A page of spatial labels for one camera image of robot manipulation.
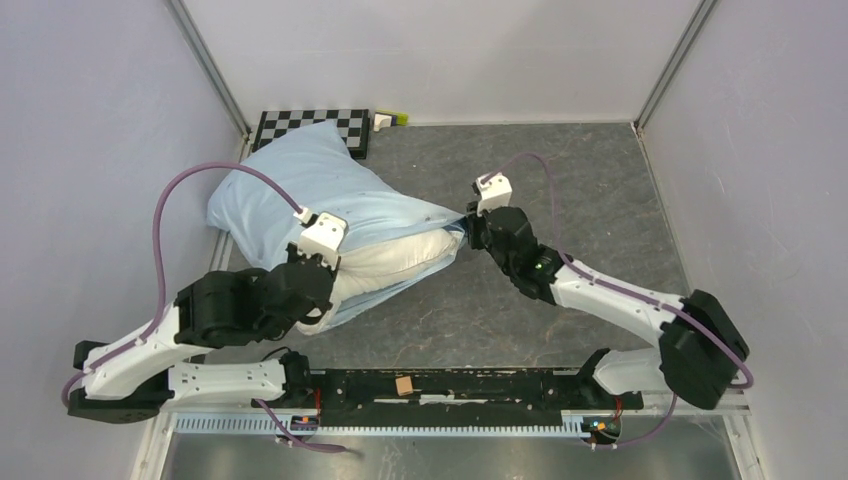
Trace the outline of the white pillow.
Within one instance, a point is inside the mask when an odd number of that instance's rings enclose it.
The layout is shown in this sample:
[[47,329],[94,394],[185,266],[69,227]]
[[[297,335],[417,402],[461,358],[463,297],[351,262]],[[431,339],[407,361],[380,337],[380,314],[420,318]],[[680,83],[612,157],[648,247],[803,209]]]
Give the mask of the white pillow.
[[344,254],[330,297],[332,308],[317,323],[299,323],[297,329],[316,335],[351,321],[449,266],[464,240],[464,231],[451,226]]

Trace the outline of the light blue pillowcase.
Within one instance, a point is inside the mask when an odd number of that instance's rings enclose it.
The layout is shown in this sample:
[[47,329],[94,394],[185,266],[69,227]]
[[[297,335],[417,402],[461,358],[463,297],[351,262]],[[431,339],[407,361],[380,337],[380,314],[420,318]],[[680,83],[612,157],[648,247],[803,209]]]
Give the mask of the light blue pillowcase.
[[[403,195],[354,161],[337,129],[302,127],[272,141],[244,162],[278,184],[299,205],[348,223],[339,252],[451,226],[465,229],[460,213]],[[206,220],[231,235],[253,267],[270,270],[287,259],[286,247],[302,227],[271,187],[241,171],[229,173],[212,193]]]

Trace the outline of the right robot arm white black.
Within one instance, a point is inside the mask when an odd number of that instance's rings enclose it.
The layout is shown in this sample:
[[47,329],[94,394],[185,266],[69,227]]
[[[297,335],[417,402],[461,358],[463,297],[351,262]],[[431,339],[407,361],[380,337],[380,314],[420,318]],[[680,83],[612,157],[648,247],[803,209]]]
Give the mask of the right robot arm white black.
[[749,346],[712,294],[667,294],[596,272],[540,243],[517,207],[481,210],[472,201],[465,222],[471,248],[486,251],[521,294],[588,313],[648,343],[641,350],[597,351],[577,382],[585,405],[602,408],[620,394],[667,390],[712,410],[737,374],[750,373]]

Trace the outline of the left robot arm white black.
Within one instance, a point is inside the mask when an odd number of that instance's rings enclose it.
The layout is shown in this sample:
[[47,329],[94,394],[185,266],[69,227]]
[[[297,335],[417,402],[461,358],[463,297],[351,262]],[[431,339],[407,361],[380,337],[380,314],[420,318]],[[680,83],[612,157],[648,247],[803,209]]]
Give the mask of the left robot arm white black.
[[337,252],[305,252],[291,243],[285,263],[267,271],[211,271],[181,290],[158,322],[111,344],[75,347],[76,388],[68,415],[109,424],[157,416],[166,406],[283,400],[306,405],[314,381],[301,359],[205,365],[196,362],[225,347],[280,339],[296,324],[327,313],[341,260]]

